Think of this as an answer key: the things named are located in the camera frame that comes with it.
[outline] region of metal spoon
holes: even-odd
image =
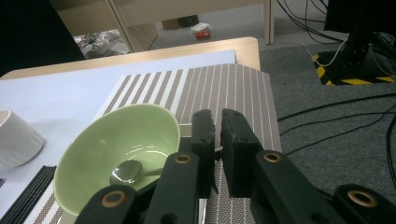
[[[110,185],[121,184],[131,186],[143,176],[160,175],[163,168],[143,172],[143,165],[140,161],[124,161],[117,166],[109,178]]]

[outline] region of carpet floor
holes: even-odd
[[[317,53],[335,50],[338,45],[307,47]],[[290,159],[308,180],[330,194],[341,185],[361,185],[396,203],[396,187],[389,172],[386,145],[387,130],[394,114],[383,114],[396,111],[393,108],[395,95],[332,105],[287,117],[317,106],[396,93],[395,83],[322,85],[302,46],[262,49],[260,57],[262,71],[271,78],[282,150],[290,153]],[[298,125],[328,119],[337,120],[303,125],[287,132]],[[391,158],[396,161],[395,130],[390,135],[390,146]]]

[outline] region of ceramic bowl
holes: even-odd
[[[87,127],[63,154],[54,177],[56,202],[78,216],[98,190],[109,186],[111,172],[123,161],[142,162],[143,171],[164,166],[178,150],[180,129],[175,116],[159,105],[129,105]],[[139,190],[158,176],[133,184]]]

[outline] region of white table surface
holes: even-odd
[[[56,166],[71,142],[96,116],[114,85],[125,75],[235,63],[234,50],[146,63],[0,80],[0,108],[9,108],[45,138],[42,150],[16,168],[0,165],[0,217],[43,166]]]

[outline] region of cup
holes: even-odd
[[[0,109],[0,164],[17,167],[32,159],[44,138],[10,109]]]

